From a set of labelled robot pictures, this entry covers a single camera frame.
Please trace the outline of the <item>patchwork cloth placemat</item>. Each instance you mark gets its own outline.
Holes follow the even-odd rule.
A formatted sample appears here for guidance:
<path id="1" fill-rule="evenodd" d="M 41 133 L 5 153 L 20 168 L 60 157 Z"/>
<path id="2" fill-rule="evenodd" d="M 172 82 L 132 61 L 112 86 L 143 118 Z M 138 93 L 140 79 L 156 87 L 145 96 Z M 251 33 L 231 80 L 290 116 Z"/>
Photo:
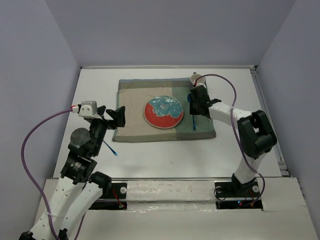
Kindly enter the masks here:
<path id="1" fill-rule="evenodd" d="M 217 136 L 213 121 L 201 115 L 193 120 L 187 96 L 192 84 L 189 78 L 120 79 L 116 107 L 125 106 L 125 127 L 115 130 L 112 140 L 118 143 L 149 143 L 213 139 Z M 183 106 L 181 122 L 173 128 L 160 129 L 144 117 L 146 103 L 157 96 L 172 96 Z"/>

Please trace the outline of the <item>blue metal fork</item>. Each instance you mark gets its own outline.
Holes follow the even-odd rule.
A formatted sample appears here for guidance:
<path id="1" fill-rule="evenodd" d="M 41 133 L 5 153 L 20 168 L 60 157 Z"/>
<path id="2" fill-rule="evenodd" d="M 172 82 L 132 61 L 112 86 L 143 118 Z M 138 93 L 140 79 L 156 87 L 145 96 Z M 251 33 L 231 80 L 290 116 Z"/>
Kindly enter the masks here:
<path id="1" fill-rule="evenodd" d="M 118 153 L 117 153 L 105 140 L 103 140 L 103 143 L 109 148 L 109 150 L 110 150 L 115 156 L 118 155 Z"/>

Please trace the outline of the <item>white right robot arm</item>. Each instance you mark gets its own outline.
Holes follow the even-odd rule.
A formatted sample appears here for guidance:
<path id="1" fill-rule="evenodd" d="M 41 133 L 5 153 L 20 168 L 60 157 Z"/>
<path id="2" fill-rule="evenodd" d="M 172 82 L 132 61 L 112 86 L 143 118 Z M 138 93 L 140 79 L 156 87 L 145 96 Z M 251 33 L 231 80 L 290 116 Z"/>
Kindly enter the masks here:
<path id="1" fill-rule="evenodd" d="M 237 170 L 223 190 L 242 196 L 254 184 L 262 159 L 277 144 L 276 134 L 262 110 L 245 111 L 227 105 L 220 99 L 210 99 L 204 85 L 190 89 L 188 95 L 191 115 L 201 115 L 232 127 L 242 159 Z"/>

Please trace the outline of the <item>blue metal spoon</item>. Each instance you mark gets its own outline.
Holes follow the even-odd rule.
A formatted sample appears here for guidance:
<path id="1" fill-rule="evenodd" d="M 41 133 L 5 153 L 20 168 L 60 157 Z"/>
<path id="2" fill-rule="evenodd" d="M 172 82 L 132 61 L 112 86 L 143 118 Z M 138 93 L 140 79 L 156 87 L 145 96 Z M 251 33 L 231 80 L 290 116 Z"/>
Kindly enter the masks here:
<path id="1" fill-rule="evenodd" d="M 193 100 L 192 100 L 192 95 L 190 93 L 187 95 L 187 101 L 189 103 L 189 114 L 192 116 L 192 129 L 193 131 L 196 131 L 195 117 L 192 114 Z"/>

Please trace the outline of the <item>lavender cup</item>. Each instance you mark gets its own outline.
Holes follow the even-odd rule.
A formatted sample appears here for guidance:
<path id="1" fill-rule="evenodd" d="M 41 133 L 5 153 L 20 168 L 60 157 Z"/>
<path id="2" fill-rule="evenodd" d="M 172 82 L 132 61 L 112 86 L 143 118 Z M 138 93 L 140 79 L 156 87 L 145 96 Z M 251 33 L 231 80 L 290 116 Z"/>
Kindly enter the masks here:
<path id="1" fill-rule="evenodd" d="M 193 74 L 190 77 L 190 82 L 191 82 L 192 86 L 193 86 L 195 81 L 196 82 L 201 82 L 202 83 L 201 86 L 204 86 L 206 84 L 206 78 L 205 77 L 203 77 L 201 74 L 193 72 Z"/>

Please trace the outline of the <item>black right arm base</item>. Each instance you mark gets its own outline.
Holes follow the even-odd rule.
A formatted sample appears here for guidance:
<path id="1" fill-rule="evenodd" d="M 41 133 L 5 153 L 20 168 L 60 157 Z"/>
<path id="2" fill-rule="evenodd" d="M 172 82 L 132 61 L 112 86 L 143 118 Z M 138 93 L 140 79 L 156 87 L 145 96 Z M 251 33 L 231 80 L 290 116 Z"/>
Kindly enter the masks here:
<path id="1" fill-rule="evenodd" d="M 260 188 L 256 178 L 241 184 L 232 175 L 230 181 L 214 183 L 213 195 L 218 210 L 263 209 Z"/>

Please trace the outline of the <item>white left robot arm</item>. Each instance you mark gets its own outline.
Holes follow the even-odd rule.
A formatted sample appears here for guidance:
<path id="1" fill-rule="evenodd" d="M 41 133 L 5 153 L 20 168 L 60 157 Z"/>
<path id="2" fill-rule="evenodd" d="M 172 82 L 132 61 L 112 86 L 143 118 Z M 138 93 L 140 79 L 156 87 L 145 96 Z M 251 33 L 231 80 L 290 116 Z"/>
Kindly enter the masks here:
<path id="1" fill-rule="evenodd" d="M 123 128 L 126 124 L 124 106 L 116 110 L 98 107 L 96 101 L 83 101 L 66 110 L 76 113 L 89 123 L 89 128 L 77 128 L 70 135 L 69 153 L 60 172 L 54 193 L 48 199 L 31 175 L 25 160 L 27 138 L 21 146 L 21 161 L 25 172 L 39 190 L 45 210 L 34 226 L 20 235 L 21 240 L 67 240 L 75 227 L 81 227 L 87 210 L 95 202 L 104 202 L 112 194 L 115 203 L 123 208 L 122 202 L 112 187 L 110 176 L 94 171 L 108 130 Z"/>

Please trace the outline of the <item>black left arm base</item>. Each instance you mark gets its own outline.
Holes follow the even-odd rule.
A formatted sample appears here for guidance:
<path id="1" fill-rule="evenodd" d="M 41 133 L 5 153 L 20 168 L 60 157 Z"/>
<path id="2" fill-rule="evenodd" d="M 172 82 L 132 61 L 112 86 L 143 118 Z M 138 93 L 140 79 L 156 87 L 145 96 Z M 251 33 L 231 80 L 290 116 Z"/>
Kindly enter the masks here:
<path id="1" fill-rule="evenodd" d="M 89 208 L 89 210 L 124 211 L 127 209 L 126 182 L 113 182 L 111 189 L 104 192 Z"/>

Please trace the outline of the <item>red and teal plate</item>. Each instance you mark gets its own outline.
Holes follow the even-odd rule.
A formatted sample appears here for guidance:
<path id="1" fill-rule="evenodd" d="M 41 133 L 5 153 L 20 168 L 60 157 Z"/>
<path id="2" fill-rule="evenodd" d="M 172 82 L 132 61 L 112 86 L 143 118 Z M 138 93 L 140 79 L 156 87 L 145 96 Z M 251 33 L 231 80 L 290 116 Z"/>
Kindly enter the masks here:
<path id="1" fill-rule="evenodd" d="M 151 126 L 158 129 L 171 129 L 182 121 L 184 108 L 173 96 L 159 95 L 146 103 L 143 114 Z"/>

